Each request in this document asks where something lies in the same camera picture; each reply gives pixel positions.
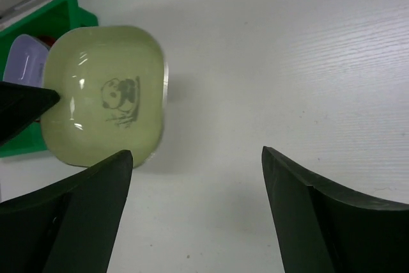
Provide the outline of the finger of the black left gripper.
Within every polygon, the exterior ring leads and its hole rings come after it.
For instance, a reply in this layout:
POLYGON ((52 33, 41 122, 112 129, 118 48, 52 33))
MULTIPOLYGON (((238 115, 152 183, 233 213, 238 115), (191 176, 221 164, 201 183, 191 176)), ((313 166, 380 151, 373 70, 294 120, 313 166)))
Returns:
POLYGON ((1 81, 1 146, 59 101, 54 90, 1 81))

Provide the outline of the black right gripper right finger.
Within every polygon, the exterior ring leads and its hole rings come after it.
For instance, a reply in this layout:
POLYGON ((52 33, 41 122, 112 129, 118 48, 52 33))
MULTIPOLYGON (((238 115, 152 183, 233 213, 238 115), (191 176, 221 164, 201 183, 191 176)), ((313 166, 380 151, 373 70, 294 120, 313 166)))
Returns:
POLYGON ((408 205, 347 188, 271 147, 263 176, 285 272, 408 272, 408 205))

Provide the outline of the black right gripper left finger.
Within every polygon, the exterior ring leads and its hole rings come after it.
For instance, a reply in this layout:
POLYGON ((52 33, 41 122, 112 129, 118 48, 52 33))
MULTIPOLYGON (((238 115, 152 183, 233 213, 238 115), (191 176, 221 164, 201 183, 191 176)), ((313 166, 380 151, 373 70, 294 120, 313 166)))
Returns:
POLYGON ((122 150, 1 203, 1 272, 107 272, 132 177, 122 150))

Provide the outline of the purple square panda dish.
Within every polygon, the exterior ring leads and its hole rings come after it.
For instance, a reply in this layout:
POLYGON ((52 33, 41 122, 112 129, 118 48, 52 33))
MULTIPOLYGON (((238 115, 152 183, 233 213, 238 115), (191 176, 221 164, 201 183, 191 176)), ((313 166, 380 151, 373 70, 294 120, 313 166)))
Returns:
POLYGON ((30 35, 19 35, 13 41, 3 74, 3 81, 43 87, 43 73, 50 47, 30 35))

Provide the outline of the green square panda dish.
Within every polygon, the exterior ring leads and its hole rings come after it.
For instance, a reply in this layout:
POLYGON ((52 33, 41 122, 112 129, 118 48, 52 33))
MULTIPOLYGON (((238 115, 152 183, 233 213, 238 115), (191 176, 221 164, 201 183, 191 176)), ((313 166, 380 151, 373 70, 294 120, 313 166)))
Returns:
POLYGON ((43 85, 59 102, 40 118, 47 149, 90 167, 128 150, 138 167, 164 130, 168 65, 158 41, 135 26, 80 27, 58 38, 43 85))

